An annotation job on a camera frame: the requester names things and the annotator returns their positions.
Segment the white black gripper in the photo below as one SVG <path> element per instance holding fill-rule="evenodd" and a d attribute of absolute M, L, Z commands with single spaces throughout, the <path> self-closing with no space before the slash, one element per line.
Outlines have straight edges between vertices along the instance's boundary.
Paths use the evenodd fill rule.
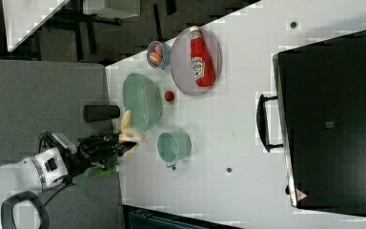
<path fill-rule="evenodd" d="M 83 174 L 91 167 L 108 170 L 117 162 L 117 156 L 123 156 L 131 150 L 136 143 L 126 141 L 118 144 L 119 134 L 92 135 L 79 138 L 79 145 L 75 153 L 65 153 L 65 165 L 68 174 L 66 183 L 72 183 L 72 179 Z"/>

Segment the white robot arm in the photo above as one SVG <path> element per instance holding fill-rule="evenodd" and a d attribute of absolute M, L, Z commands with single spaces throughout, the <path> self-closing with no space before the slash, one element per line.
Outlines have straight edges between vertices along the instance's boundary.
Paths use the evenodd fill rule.
<path fill-rule="evenodd" d="M 60 133 L 43 133 L 36 155 L 0 166 L 0 229 L 49 229 L 49 213 L 40 194 L 73 185 L 75 177 L 92 167 L 109 171 L 113 158 L 135 145 L 117 134 L 81 138 L 74 144 Z"/>

